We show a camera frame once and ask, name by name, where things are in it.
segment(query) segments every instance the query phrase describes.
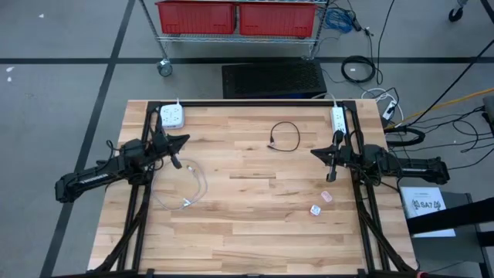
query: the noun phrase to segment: caster wheel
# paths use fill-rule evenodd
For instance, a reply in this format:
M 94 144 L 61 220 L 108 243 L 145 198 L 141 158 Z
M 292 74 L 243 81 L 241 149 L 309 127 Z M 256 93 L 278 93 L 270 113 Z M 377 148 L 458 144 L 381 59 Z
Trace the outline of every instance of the caster wheel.
M 449 12 L 449 21 L 450 22 L 457 22 L 458 20 L 460 20 L 463 16 L 463 8 L 459 8 L 456 13 L 455 13 L 455 10 L 451 10 Z
M 170 61 L 162 60 L 157 64 L 157 71 L 162 77 L 167 77 L 173 73 L 173 67 L 171 67 Z

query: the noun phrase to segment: yellow cable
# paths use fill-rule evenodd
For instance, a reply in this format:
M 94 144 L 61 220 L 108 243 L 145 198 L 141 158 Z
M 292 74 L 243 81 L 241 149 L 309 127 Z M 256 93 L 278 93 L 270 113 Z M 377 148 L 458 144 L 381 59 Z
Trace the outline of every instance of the yellow cable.
M 446 106 L 448 106 L 450 104 L 458 103 L 460 101 L 467 100 L 467 99 L 470 99 L 472 97 L 477 97 L 477 96 L 480 96 L 480 95 L 483 95 L 483 94 L 486 94 L 486 93 L 491 93 L 491 92 L 494 92 L 494 88 L 490 88 L 490 89 L 487 89 L 487 90 L 482 90 L 482 91 L 479 91 L 479 92 L 476 92 L 476 93 L 471 93 L 468 96 L 460 97 L 460 98 L 458 98 L 456 100 L 450 100 L 450 101 L 445 102 L 445 103 L 436 104 L 436 105 L 433 106 L 433 108 L 431 108 L 431 110 L 437 110 L 439 108 L 446 107 Z M 396 127 L 397 124 L 401 124 L 401 123 L 403 123 L 403 122 L 405 122 L 407 120 L 410 120 L 412 117 L 420 116 L 424 112 L 425 112 L 425 110 L 420 111 L 420 112 L 417 112 L 417 113 L 415 113 L 413 115 L 410 115 L 410 116 L 406 117 L 404 120 L 402 120 L 401 122 L 398 122 L 398 123 L 393 124 L 393 125 L 391 125 L 389 127 L 386 127 L 385 130 L 386 129 L 393 128 L 393 127 Z

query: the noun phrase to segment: wooden table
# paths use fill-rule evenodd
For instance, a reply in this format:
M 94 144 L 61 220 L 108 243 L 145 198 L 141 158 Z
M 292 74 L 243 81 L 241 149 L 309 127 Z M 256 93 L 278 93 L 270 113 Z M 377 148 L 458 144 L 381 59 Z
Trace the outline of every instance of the wooden table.
M 385 146 L 375 101 L 355 101 L 366 144 Z M 147 101 L 128 102 L 119 144 L 140 138 L 146 107 Z M 352 274 L 366 268 L 350 172 L 338 168 L 337 180 L 327 183 L 329 168 L 309 152 L 331 143 L 329 107 L 186 107 L 184 111 L 185 126 L 169 134 L 191 135 L 180 158 L 200 164 L 208 192 L 198 203 L 172 212 L 151 199 L 141 272 L 155 268 L 157 273 Z M 282 120 L 300 129 L 300 146 L 294 152 L 266 147 L 269 131 Z M 289 124 L 279 125 L 273 137 L 279 148 L 296 144 Z M 197 182 L 185 169 L 175 170 L 169 164 L 158 173 L 154 190 L 169 206 L 197 190 Z M 383 180 L 395 185 L 393 178 Z M 324 190 L 333 196 L 329 204 L 320 196 Z M 384 234 L 416 267 L 398 194 L 384 186 L 375 191 Z M 125 181 L 108 188 L 89 269 L 102 263 L 120 238 L 129 195 Z M 312 205 L 322 208 L 319 216 L 310 215 Z M 374 238 L 372 242 L 380 268 Z

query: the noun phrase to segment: black metal frame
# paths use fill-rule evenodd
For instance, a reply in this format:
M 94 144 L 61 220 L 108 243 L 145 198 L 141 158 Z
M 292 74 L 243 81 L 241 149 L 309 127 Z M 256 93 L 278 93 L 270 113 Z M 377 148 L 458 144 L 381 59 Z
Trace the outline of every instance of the black metal frame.
M 151 127 L 151 115 L 156 112 L 156 109 L 161 105 L 173 104 L 174 102 L 159 102 L 159 101 L 150 101 L 147 104 L 146 109 L 146 117 L 144 121 L 144 127 L 142 131 L 141 140 L 147 140 L 147 137 L 150 133 Z M 332 100 L 223 100 L 223 101 L 182 101 L 181 105 L 183 107 L 328 107 L 328 113 L 330 112 L 330 108 L 333 106 Z M 363 133 L 360 129 L 360 122 L 357 115 L 357 106 L 355 101 L 339 101 L 337 105 L 343 107 L 347 111 L 350 111 L 352 122 L 355 130 L 355 134 L 357 136 L 357 146 L 360 152 L 364 149 L 364 138 Z M 347 115 L 344 114 L 344 120 L 347 130 L 348 121 Z M 350 134 L 345 135 L 345 144 L 352 146 Z M 357 217 L 359 218 L 360 231 L 362 235 L 362 243 L 364 246 L 364 255 L 367 264 L 367 271 L 369 273 L 375 273 L 376 267 L 374 265 L 374 258 L 372 256 L 372 248 L 371 248 L 371 239 L 369 237 L 369 232 L 367 229 L 370 229 L 372 233 L 376 236 L 376 240 L 380 243 L 378 244 L 379 248 L 379 256 L 381 259 L 382 272 L 389 272 L 389 262 L 387 260 L 387 254 L 390 258 L 395 258 L 398 261 L 398 271 L 413 271 L 412 268 L 406 266 L 404 262 L 401 261 L 401 258 L 397 255 L 397 253 L 393 250 L 391 244 L 384 238 L 381 231 L 381 221 L 379 219 L 379 212 L 377 210 L 377 202 L 374 195 L 373 185 L 366 183 L 367 195 L 369 196 L 369 206 L 370 213 L 372 218 L 368 215 L 367 210 L 364 206 L 364 200 L 362 199 L 362 194 L 360 192 L 360 173 L 354 169 L 350 169 L 352 184 L 354 187 L 355 194 L 355 202 L 357 206 Z M 102 265 L 96 268 L 96 271 L 90 271 L 86 274 L 80 274 L 75 276 L 67 276 L 67 277 L 90 277 L 90 276 L 108 276 L 108 277 L 132 277 L 132 276 L 140 276 L 138 275 L 139 265 L 140 265 L 140 257 L 142 253 L 143 243 L 144 243 L 144 231 L 146 229 L 147 222 L 147 213 L 149 210 L 149 203 L 151 199 L 151 183 L 148 182 L 144 186 L 144 196 L 142 203 L 139 208 L 139 212 L 134 217 L 135 208 L 137 204 L 137 194 L 139 191 L 140 185 L 133 185 L 132 190 L 130 192 L 129 205 L 127 209 L 127 216 L 124 226 L 124 233 L 122 239 L 117 243 L 115 249 L 112 253 L 120 254 L 118 256 L 117 263 L 117 271 L 109 272 L 111 266 L 114 261 L 110 264 Z M 125 270 L 125 265 L 127 261 L 127 251 L 128 251 L 128 243 L 129 238 L 134 233 L 135 229 L 137 229 L 137 240 L 135 242 L 134 249 L 134 257 L 132 261 L 132 266 L 130 270 Z M 198 278 L 212 278 L 218 275 L 164 275 L 164 274 L 154 274 L 153 270 L 148 270 L 148 273 L 145 275 L 146 277 L 198 277 Z M 246 275 L 219 275 L 221 278 L 238 278 L 245 277 Z M 288 278 L 293 277 L 294 275 L 254 275 L 253 278 L 256 277 L 265 277 L 265 278 Z M 358 270 L 358 273 L 352 275 L 297 275 L 297 277 L 307 277 L 307 278 L 350 278 L 355 276 L 365 276 L 365 272 L 362 270 Z

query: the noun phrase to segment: wire shelf cart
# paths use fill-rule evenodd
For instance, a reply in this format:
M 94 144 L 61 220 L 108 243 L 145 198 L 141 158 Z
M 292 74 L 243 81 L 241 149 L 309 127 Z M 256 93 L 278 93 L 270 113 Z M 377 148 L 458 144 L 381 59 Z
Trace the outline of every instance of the wire shelf cart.
M 211 1 L 211 0 L 192 0 L 195 2 Z M 326 13 L 330 0 L 214 0 L 214 2 L 255 2 L 255 3 L 303 3 L 303 4 L 316 4 L 322 5 L 323 11 L 321 12 L 321 18 L 326 18 Z M 309 47 L 309 55 L 303 56 L 304 59 L 313 59 L 315 52 L 314 49 L 320 43 L 320 35 L 323 30 L 323 20 L 317 24 L 316 31 L 313 32 L 310 38 L 299 38 L 299 37 L 287 37 L 287 36 L 242 36 L 239 34 L 237 28 L 233 34 L 230 35 L 216 35 L 216 34 L 163 34 L 160 36 L 157 33 L 156 27 L 154 26 L 153 20 L 149 14 L 144 0 L 139 0 L 144 14 L 146 16 L 147 22 L 151 27 L 151 31 L 154 35 L 154 40 L 158 44 L 161 55 L 163 59 L 158 63 L 157 70 L 163 77 L 170 76 L 173 72 L 173 68 L 170 63 L 170 59 L 167 54 L 167 45 L 170 42 L 245 42 L 245 43 L 283 43 L 283 44 L 294 44 L 294 45 L 307 45 Z

